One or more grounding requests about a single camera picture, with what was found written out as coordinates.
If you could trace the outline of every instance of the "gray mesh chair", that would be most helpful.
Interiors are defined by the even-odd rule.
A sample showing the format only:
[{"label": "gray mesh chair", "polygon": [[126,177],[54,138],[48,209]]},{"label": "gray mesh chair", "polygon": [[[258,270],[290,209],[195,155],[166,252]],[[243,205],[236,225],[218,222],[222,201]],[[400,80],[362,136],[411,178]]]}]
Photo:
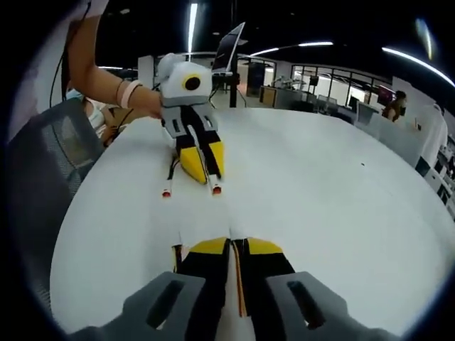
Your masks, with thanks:
[{"label": "gray mesh chair", "polygon": [[33,117],[7,146],[9,226],[31,289],[48,308],[50,265],[60,226],[103,151],[77,99]]}]

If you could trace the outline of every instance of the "hand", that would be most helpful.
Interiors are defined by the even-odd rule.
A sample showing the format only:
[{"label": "hand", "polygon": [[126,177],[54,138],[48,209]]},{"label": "hand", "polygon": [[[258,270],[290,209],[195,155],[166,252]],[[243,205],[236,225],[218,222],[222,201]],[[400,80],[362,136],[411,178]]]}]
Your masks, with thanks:
[{"label": "hand", "polygon": [[102,132],[101,135],[101,141],[103,141],[103,144],[106,146],[110,145],[116,133],[117,126],[106,126],[106,129]]}]

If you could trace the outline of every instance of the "white robot head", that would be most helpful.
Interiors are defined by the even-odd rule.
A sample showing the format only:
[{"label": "white robot head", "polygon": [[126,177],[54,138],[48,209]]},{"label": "white robot head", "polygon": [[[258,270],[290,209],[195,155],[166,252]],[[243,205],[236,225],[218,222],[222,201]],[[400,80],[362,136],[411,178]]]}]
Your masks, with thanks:
[{"label": "white robot head", "polygon": [[182,55],[175,55],[174,53],[168,53],[159,61],[157,71],[158,71],[158,81],[163,82],[167,80],[172,73],[173,67],[176,63],[181,63],[185,61],[185,57]]},{"label": "white robot head", "polygon": [[163,99],[194,98],[195,104],[208,101],[212,92],[212,71],[202,65],[179,61],[176,57],[172,53],[166,55],[158,65]]}]

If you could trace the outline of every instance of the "desk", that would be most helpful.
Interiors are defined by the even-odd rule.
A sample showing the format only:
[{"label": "desk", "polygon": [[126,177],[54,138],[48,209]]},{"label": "desk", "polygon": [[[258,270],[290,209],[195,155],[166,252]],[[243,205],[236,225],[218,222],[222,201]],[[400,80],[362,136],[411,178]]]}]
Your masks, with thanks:
[{"label": "desk", "polygon": [[259,100],[261,103],[275,109],[291,109],[292,105],[300,101],[302,92],[278,87],[261,87]]},{"label": "desk", "polygon": [[50,298],[62,328],[119,314],[126,297],[172,269],[179,234],[193,245],[234,231],[272,240],[359,322],[401,335],[455,258],[454,225],[436,193],[339,119],[276,109],[215,115],[225,142],[220,197],[178,168],[173,197],[161,198],[168,149],[149,118],[133,121],[88,173],[53,255]]}]

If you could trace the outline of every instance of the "yellow panel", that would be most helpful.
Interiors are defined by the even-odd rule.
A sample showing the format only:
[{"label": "yellow panel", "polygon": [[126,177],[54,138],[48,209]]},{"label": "yellow panel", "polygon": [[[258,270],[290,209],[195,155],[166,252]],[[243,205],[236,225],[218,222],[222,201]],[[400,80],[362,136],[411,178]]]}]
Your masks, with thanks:
[{"label": "yellow panel", "polygon": [[190,252],[198,254],[223,254],[225,248],[226,238],[217,238],[211,240],[204,240],[199,244],[196,244],[190,249]]},{"label": "yellow panel", "polygon": [[262,95],[262,103],[269,105],[271,107],[275,106],[275,92],[276,89],[270,87],[264,87],[264,94]]},{"label": "yellow panel", "polygon": [[207,183],[204,166],[196,147],[182,148],[179,159],[183,169],[192,178],[200,183]]},{"label": "yellow panel", "polygon": [[250,254],[282,254],[280,247],[267,240],[248,238]]},{"label": "yellow panel", "polygon": [[213,142],[209,144],[210,149],[215,157],[216,164],[218,165],[218,169],[220,170],[221,176],[224,176],[225,173],[225,158],[224,158],[224,147],[221,141]]}]

